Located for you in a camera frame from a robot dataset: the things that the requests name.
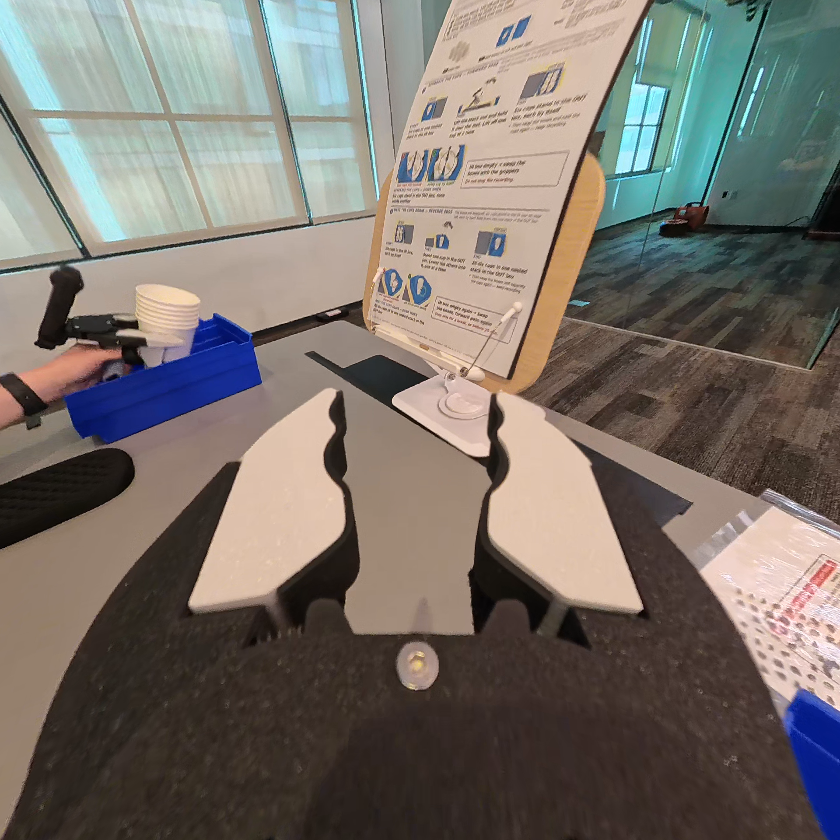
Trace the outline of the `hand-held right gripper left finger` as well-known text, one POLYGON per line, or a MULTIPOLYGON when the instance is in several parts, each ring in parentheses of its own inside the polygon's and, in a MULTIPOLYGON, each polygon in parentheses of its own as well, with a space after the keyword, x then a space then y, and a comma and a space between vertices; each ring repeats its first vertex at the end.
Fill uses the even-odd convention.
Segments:
POLYGON ((343 393, 326 388, 265 431, 234 483, 188 599, 194 615, 249 607, 300 627, 310 604, 345 606, 361 568, 343 393))

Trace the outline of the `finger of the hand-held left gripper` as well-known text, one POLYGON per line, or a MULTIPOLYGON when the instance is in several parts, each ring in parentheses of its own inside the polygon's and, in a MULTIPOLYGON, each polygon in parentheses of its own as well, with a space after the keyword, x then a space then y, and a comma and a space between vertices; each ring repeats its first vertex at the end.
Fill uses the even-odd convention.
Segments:
POLYGON ((161 366, 186 354, 186 341, 173 333, 121 329, 115 332, 114 339, 123 362, 131 366, 161 366))

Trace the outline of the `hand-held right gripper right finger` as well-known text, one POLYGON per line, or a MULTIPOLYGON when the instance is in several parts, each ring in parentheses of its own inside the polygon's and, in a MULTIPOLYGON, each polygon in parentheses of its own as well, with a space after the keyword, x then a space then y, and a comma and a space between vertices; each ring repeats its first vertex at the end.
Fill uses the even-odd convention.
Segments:
POLYGON ((497 608, 521 608, 535 632, 553 608, 550 635, 583 634, 574 610, 640 616, 644 603, 592 462, 538 406, 490 399, 489 489, 474 554, 474 627, 497 608))

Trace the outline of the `stack of white paper cups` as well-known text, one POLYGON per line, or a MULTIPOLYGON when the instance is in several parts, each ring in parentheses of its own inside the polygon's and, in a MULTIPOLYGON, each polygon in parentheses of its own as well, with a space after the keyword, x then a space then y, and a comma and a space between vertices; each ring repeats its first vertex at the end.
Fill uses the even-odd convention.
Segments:
POLYGON ((146 333, 173 333, 185 340, 185 355, 172 361, 190 354, 200 322, 200 305, 198 296, 180 288, 160 284, 135 288, 138 329, 146 333))

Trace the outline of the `blue plastic bin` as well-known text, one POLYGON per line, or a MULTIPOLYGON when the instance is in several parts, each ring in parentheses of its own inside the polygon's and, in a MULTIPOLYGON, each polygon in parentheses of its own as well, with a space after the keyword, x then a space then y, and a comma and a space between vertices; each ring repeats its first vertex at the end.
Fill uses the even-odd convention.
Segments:
POLYGON ((805 792, 824 836, 839 838, 839 711, 799 689, 784 714, 805 792))
POLYGON ((65 403, 80 437, 112 444, 260 383, 252 334, 214 314, 199 322, 185 358, 136 367, 69 395, 65 403))

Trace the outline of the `person's left hand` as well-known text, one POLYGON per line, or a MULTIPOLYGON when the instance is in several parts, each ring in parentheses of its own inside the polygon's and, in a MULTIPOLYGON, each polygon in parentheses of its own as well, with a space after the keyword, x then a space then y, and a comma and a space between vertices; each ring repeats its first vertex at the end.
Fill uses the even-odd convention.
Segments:
POLYGON ((44 384, 38 393, 45 401, 55 401, 97 384, 111 362, 123 362, 120 347, 102 348, 96 344, 77 343, 45 365, 44 384))

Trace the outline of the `black wrist band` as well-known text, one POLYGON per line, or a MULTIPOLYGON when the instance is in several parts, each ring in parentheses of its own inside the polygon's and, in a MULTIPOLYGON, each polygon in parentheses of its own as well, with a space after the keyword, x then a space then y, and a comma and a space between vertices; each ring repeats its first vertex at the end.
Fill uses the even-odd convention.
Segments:
POLYGON ((6 373, 1 376, 2 396, 8 394, 24 408, 26 418, 24 423, 27 430, 41 426, 42 416, 49 405, 18 375, 6 373))

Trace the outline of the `black rounded mesh object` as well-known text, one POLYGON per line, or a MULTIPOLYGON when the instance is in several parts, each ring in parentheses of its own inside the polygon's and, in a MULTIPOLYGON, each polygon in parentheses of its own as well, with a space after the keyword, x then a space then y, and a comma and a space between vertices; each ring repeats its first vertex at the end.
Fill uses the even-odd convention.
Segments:
POLYGON ((99 508, 133 482, 134 462, 119 448, 100 448, 1 485, 1 548, 99 508))

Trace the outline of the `laminated printed paper sheet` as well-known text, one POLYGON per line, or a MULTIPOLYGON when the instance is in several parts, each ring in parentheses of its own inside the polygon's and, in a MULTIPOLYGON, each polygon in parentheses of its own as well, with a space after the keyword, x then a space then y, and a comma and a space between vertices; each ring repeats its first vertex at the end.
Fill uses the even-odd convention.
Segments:
POLYGON ((773 491, 693 553, 777 707, 804 690, 839 708, 838 525, 773 491))

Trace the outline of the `white printed instruction sheet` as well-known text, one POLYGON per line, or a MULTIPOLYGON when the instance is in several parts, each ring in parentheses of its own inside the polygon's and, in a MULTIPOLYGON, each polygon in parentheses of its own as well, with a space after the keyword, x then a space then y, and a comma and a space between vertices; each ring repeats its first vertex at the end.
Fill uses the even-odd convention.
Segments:
POLYGON ((374 320, 509 378, 591 134, 652 2, 452 2, 396 153, 374 320))

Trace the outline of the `red equipment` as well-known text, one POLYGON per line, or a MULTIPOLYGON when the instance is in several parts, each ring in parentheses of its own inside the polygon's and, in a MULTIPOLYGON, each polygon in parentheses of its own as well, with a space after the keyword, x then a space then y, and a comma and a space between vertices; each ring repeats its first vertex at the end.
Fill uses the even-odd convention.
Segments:
POLYGON ((662 238, 683 238, 702 228, 708 218, 710 207, 700 202, 692 202, 678 207, 671 218, 667 218, 658 227, 662 238))

